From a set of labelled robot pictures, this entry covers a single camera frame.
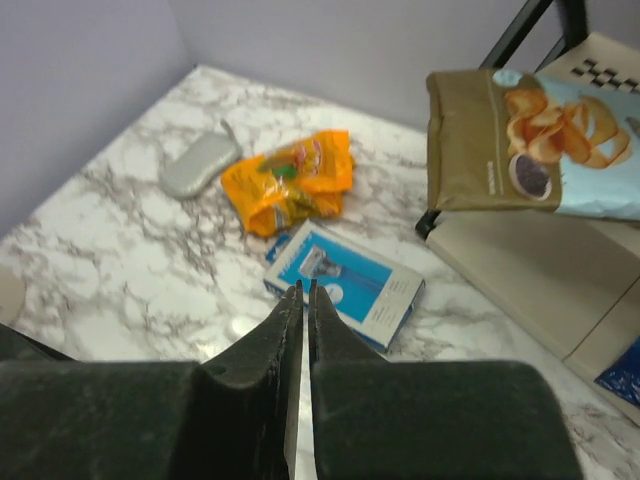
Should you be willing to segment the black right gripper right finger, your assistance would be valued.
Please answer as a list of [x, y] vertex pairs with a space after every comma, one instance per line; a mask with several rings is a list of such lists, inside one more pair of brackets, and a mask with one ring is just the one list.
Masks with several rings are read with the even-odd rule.
[[312, 285], [315, 469], [321, 479], [579, 479], [550, 385], [509, 360], [391, 362]]

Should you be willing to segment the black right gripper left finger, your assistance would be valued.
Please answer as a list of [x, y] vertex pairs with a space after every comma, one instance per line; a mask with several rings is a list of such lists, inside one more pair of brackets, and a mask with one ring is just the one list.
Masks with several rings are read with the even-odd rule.
[[290, 479], [303, 290], [204, 363], [80, 362], [1, 331], [5, 479]]

